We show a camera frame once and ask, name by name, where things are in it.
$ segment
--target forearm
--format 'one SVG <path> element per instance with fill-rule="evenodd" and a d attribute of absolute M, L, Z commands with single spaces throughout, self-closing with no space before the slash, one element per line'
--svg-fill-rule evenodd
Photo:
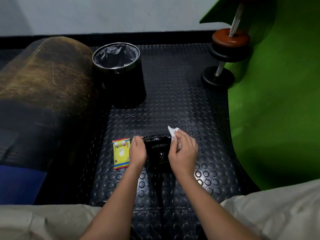
<path fill-rule="evenodd" d="M 259 239 L 211 198 L 194 177 L 182 177 L 178 181 L 186 192 L 208 240 Z"/>
<path fill-rule="evenodd" d="M 92 220 L 82 237 L 84 239 L 129 239 L 134 200 L 140 170 L 129 166 L 117 188 L 100 212 Z"/>

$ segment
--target yellow plastic package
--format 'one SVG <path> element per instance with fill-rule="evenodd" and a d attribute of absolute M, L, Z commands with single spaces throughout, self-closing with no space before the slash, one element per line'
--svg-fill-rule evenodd
<path fill-rule="evenodd" d="M 113 140 L 114 169 L 126 168 L 129 165 L 130 138 Z"/>

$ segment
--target black baseboard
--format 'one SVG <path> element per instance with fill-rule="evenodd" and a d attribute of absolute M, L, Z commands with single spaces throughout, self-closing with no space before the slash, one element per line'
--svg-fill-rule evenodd
<path fill-rule="evenodd" d="M 66 36 L 87 46 L 103 46 L 114 42 L 135 45 L 210 43 L 214 30 L 136 33 L 92 33 Z M 24 49 L 32 42 L 56 35 L 0 37 L 0 49 Z"/>

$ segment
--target white wall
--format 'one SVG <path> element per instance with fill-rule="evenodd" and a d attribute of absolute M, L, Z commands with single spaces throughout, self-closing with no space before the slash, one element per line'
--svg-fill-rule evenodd
<path fill-rule="evenodd" d="M 217 0 L 0 0 L 0 36 L 212 30 Z"/>

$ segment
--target trash can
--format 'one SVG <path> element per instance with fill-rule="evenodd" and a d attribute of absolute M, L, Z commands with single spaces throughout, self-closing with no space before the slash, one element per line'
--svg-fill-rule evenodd
<path fill-rule="evenodd" d="M 139 49 L 128 43 L 112 43 L 97 49 L 92 60 L 94 76 L 101 80 L 112 104 L 134 108 L 146 98 Z"/>

